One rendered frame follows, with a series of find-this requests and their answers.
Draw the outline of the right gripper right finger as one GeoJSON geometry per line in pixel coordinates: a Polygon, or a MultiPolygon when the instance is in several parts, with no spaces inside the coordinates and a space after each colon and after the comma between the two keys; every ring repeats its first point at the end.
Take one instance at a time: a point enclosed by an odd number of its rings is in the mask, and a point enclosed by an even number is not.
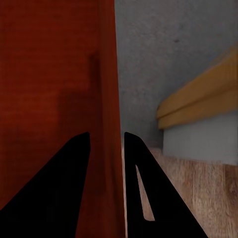
{"type": "Polygon", "coordinates": [[[124,133],[128,238],[208,238],[143,140],[124,133]],[[136,165],[155,221],[144,219],[136,165]]]}

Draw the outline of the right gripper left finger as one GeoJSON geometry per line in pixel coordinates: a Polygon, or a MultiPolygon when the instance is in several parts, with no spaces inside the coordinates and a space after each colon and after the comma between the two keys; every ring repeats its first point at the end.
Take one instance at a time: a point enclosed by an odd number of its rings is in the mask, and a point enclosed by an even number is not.
{"type": "Polygon", "coordinates": [[[0,238],[75,238],[90,150],[71,138],[0,211],[0,238]]]}

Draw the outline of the storage box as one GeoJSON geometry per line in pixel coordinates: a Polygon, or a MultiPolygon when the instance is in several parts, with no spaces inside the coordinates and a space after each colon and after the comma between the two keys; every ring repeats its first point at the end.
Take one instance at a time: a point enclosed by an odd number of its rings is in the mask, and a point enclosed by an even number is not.
{"type": "Polygon", "coordinates": [[[0,211],[85,132],[75,238],[125,238],[114,0],[0,0],[0,211]]]}

